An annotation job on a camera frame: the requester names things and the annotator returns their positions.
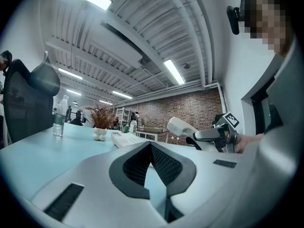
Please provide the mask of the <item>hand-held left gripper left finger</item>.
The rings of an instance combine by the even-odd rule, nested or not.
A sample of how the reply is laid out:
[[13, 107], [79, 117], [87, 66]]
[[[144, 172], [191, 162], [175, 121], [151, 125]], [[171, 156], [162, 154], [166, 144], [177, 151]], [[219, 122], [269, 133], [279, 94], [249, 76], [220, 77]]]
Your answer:
[[129, 198], [110, 180], [111, 163], [138, 144], [95, 155], [47, 183], [32, 199], [46, 211], [70, 184], [82, 188], [63, 223], [74, 228], [159, 228], [167, 222], [147, 199]]

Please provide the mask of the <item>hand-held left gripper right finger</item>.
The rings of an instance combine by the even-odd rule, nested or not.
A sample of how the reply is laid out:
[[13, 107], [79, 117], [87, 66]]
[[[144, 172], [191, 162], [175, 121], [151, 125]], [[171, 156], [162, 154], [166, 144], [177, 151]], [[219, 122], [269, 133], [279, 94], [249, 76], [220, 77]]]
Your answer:
[[244, 228], [241, 198], [252, 170], [252, 148], [243, 154], [206, 152], [151, 143], [151, 161], [166, 186], [165, 215], [153, 228]]

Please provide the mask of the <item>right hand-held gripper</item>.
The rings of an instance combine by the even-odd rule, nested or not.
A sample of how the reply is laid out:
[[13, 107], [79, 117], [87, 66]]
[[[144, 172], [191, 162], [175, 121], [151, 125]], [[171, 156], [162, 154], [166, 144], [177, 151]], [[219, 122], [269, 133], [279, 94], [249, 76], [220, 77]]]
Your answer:
[[212, 122], [212, 129], [193, 134], [195, 148], [206, 152], [235, 153], [238, 125], [238, 119], [231, 112], [217, 114]]

